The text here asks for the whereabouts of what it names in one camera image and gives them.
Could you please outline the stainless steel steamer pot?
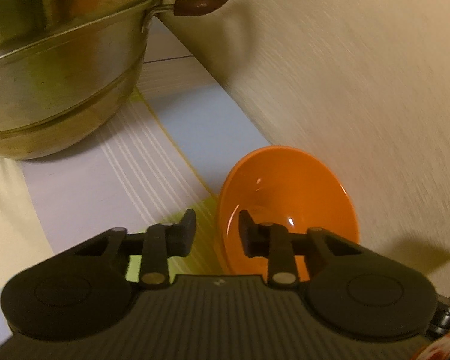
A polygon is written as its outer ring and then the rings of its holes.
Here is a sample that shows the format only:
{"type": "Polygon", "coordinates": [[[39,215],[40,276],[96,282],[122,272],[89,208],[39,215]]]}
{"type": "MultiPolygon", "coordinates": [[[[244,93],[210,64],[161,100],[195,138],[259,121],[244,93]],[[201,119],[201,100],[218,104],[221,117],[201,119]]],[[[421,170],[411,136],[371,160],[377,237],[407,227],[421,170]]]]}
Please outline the stainless steel steamer pot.
{"type": "Polygon", "coordinates": [[[135,88],[153,16],[204,16],[227,1],[0,0],[0,156],[84,139],[135,88]]]}

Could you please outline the checkered pastel tablecloth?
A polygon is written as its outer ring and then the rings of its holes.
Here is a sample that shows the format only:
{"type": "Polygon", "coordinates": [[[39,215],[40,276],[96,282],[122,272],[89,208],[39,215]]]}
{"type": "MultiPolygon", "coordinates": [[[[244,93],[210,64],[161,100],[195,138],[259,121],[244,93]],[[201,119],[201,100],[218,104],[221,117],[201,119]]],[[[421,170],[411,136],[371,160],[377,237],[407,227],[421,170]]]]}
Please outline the checkered pastel tablecloth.
{"type": "MultiPolygon", "coordinates": [[[[222,29],[178,30],[154,21],[136,88],[120,111],[78,144],[33,161],[0,157],[0,295],[23,269],[113,227],[140,233],[188,208],[198,230],[173,273],[218,274],[218,192],[241,157],[266,145],[215,80],[253,40],[222,29]]],[[[0,308],[0,345],[9,338],[0,308]]]]}

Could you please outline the orange plastic bowl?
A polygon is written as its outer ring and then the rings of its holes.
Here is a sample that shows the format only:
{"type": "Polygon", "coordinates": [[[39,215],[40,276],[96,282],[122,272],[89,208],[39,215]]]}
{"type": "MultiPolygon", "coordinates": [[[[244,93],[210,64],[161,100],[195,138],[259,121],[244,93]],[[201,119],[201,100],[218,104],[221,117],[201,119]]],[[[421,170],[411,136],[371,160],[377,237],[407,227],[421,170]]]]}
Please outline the orange plastic bowl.
{"type": "Polygon", "coordinates": [[[312,155],[270,145],[245,155],[228,173],[218,195],[214,250],[232,275],[266,275],[266,258],[248,258],[241,245],[238,216],[276,223],[291,233],[325,228],[359,242],[352,201],[336,176],[312,155]]]}

